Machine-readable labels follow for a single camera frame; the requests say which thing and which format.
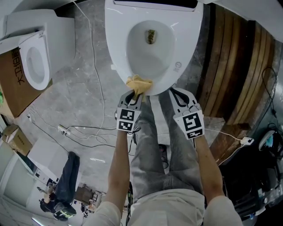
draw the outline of person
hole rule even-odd
[[[42,211],[54,213],[54,207],[59,202],[68,204],[73,202],[79,167],[80,158],[74,152],[69,152],[68,160],[63,168],[56,189],[55,186],[51,186],[47,194],[44,194],[44,198],[40,201]]]
[[[119,226],[129,189],[130,170],[133,206],[130,226],[240,226],[241,218],[225,197],[222,176],[204,136],[186,140],[173,119],[168,91],[159,102],[169,128],[172,155],[165,174],[157,129],[149,97],[141,104],[136,126],[137,146],[129,164],[127,133],[118,131],[109,175],[108,192],[84,226]]]

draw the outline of toilet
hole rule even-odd
[[[171,87],[189,64],[199,38],[203,4],[149,2],[106,0],[105,31],[112,68],[123,82],[138,74],[153,81],[145,94],[157,95]]]
[[[48,9],[5,16],[0,20],[0,54],[16,47],[29,84],[43,90],[53,74],[75,57],[75,21]]]

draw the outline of gray pants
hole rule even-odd
[[[186,140],[173,119],[174,109],[168,91],[159,95],[159,102],[169,128],[172,150],[169,173],[165,174],[157,140],[157,129],[149,97],[141,104],[141,116],[136,126],[137,147],[130,165],[134,203],[155,192],[184,188],[203,194],[197,152],[192,140]]]

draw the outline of white shirt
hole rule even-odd
[[[120,210],[103,202],[84,226],[120,226]],[[227,197],[218,196],[204,209],[204,196],[188,189],[171,189],[142,197],[131,208],[129,226],[242,226]]]

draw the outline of toilet seat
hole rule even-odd
[[[45,35],[43,32],[37,32],[20,41],[19,48],[29,84],[37,90],[44,90],[51,79]]]
[[[116,70],[126,83],[133,76],[127,56],[127,40],[131,29],[144,21],[157,21],[171,28],[175,43],[172,61],[161,78],[153,79],[153,86],[146,95],[157,95],[174,84],[186,69],[199,38],[203,17],[203,4],[198,2],[194,11],[171,11],[138,8],[105,3],[105,28],[107,45]]]

